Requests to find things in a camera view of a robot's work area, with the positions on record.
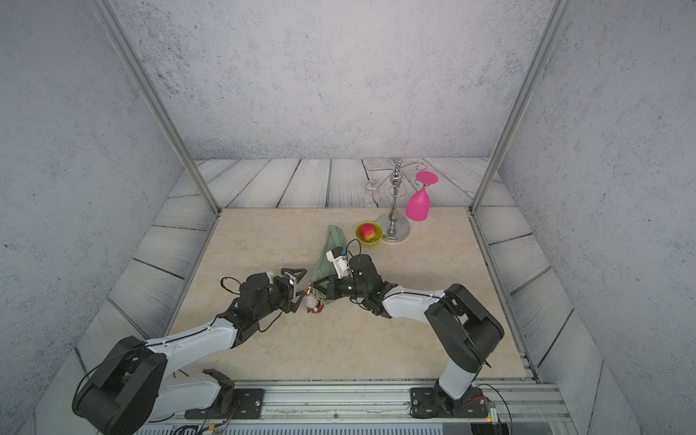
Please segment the white red doll keychain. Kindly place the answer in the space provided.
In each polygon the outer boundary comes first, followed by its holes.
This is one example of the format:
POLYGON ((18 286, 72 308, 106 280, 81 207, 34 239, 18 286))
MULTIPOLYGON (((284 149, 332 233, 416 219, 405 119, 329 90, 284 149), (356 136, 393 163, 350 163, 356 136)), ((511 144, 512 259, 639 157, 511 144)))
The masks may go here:
POLYGON ((308 290, 304 296, 306 311, 310 314, 319 314, 324 309, 324 304, 312 290, 308 290))

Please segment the green corduroy bag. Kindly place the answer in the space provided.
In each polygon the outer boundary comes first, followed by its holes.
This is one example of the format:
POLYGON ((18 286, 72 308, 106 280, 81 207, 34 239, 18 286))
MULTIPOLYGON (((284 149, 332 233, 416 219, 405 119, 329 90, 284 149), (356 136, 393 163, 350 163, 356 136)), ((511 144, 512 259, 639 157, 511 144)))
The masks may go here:
POLYGON ((333 261, 327 256, 329 252, 339 249, 339 253, 345 248, 346 239, 342 228, 337 226, 328 226, 326 230, 326 240, 324 246, 320 250, 319 257, 315 261, 309 281, 314 283, 331 275, 335 275, 335 266, 333 261))

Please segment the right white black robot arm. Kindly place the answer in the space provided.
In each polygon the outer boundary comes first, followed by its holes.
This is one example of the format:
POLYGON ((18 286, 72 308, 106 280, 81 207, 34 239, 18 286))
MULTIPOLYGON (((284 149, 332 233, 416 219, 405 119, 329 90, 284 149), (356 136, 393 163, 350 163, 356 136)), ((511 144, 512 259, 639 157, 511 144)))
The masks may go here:
POLYGON ((348 298, 376 316, 429 324, 449 356, 436 396, 451 408, 463 402, 505 336, 498 319, 460 284, 434 292, 409 289, 383 280, 366 254, 348 259, 329 251, 326 257, 335 272, 309 285, 306 295, 315 299, 310 307, 348 298))

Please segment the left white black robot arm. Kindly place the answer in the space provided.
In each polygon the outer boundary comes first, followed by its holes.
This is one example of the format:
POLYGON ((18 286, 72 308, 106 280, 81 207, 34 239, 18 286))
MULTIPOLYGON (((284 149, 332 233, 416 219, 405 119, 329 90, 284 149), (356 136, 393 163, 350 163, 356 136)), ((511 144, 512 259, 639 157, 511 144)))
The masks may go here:
POLYGON ((251 275, 229 308, 202 326, 177 335, 140 340, 125 337, 77 385, 72 412, 102 434, 134 434, 170 414, 211 408, 233 395, 232 380, 216 370, 176 381, 179 369, 244 344, 275 312, 295 313, 302 295, 295 290, 307 271, 284 268, 279 275, 251 275))

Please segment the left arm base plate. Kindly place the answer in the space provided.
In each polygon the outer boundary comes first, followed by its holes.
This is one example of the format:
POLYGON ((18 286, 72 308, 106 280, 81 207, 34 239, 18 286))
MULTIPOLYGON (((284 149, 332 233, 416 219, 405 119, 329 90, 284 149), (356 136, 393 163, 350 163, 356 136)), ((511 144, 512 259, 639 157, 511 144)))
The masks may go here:
POLYGON ((208 408, 186 410, 185 419, 257 420, 261 417, 264 389, 237 388, 235 382, 215 369, 206 369, 202 374, 207 381, 213 380, 219 391, 208 408))

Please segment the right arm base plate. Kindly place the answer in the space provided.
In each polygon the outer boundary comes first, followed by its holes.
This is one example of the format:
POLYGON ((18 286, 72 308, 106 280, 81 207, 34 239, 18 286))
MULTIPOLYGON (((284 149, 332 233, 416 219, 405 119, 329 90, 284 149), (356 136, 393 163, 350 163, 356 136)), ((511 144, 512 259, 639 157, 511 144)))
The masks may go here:
POLYGON ((449 397, 438 384, 410 389, 410 415, 415 419, 489 419, 489 400, 482 389, 469 387, 459 399, 449 397))

